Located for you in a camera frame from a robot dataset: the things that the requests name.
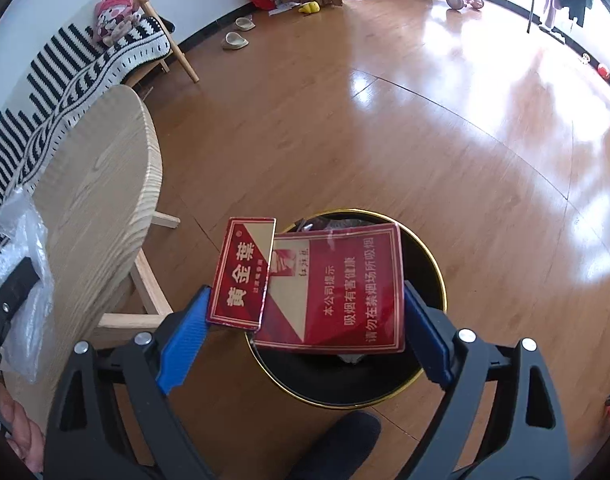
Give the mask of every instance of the metal screw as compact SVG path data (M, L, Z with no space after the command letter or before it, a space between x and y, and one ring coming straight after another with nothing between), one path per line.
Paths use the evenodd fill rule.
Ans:
M79 341L74 345L74 352L77 354L84 354L89 350L89 343L87 341Z
M526 337L522 340L522 347L528 352L533 352L536 349L536 342L533 339Z
M465 343L473 343L476 340L476 334L469 328L463 328L458 331L458 339Z
M151 343L151 334L149 332L139 332L134 338L134 342L138 346L145 346Z

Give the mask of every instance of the toy wheel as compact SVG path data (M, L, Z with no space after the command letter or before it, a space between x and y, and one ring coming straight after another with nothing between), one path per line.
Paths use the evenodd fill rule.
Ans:
M464 0L447 0L447 4L454 10L460 10L465 7Z
M471 5L475 9L482 9L483 7L485 7L485 1L484 0L471 0L469 5Z

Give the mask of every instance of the wooden chair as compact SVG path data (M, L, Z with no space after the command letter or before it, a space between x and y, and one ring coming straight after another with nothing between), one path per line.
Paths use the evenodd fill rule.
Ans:
M150 224L179 222L156 212L162 176L145 105L132 89L115 86L72 129L38 183L34 202L49 231L54 275L55 342L47 347L38 383L10 373L5 379L43 429L77 341L96 333L105 342L121 342L155 329L172 311L141 250ZM111 314L134 285L147 314Z
M171 56L173 53L176 56L176 58L178 59L178 61L180 62L181 66L184 68L185 72L187 72L187 75L191 78L191 80L193 82L197 83L198 75L196 74L196 72L194 72L194 69L190 65L189 61L187 61L187 58L182 53L182 50L180 49L178 44L174 41L174 38L172 38L172 35L169 33L169 31L165 27L165 23L163 23L163 20L160 19L160 16L154 10L154 7L151 5L149 0L134 0L134 1L140 5L140 7L143 9L146 16L153 16L154 18L156 18L156 20L162 27L163 31L165 32L165 35L167 36L167 39L169 40L169 45L172 48L172 52L169 53L168 56L166 56L166 57ZM149 72L151 72L153 70L153 68L157 65L160 65L165 73L169 72L169 67L167 66L167 63L165 62L165 59L162 59L160 61L153 61L151 63L147 63L147 64L139 67L137 70L134 71L134 73L132 75L130 75L130 77L127 79L127 81L125 81L125 85L134 86L137 82L139 82L141 79L143 79L144 76L146 76Z

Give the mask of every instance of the stuffed toy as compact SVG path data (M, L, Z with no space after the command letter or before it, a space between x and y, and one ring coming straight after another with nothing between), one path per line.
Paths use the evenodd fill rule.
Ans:
M305 14L313 14L314 12L318 12L320 10L320 5L318 2L307 2L306 4L302 4L298 12L304 12Z
M94 7L96 27L94 40L112 46L140 20L134 0L101 0Z

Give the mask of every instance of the black shoe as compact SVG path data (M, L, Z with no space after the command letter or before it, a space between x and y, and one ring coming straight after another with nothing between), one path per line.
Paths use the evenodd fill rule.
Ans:
M285 480L350 480L379 435L380 421L375 416L351 412L314 443Z

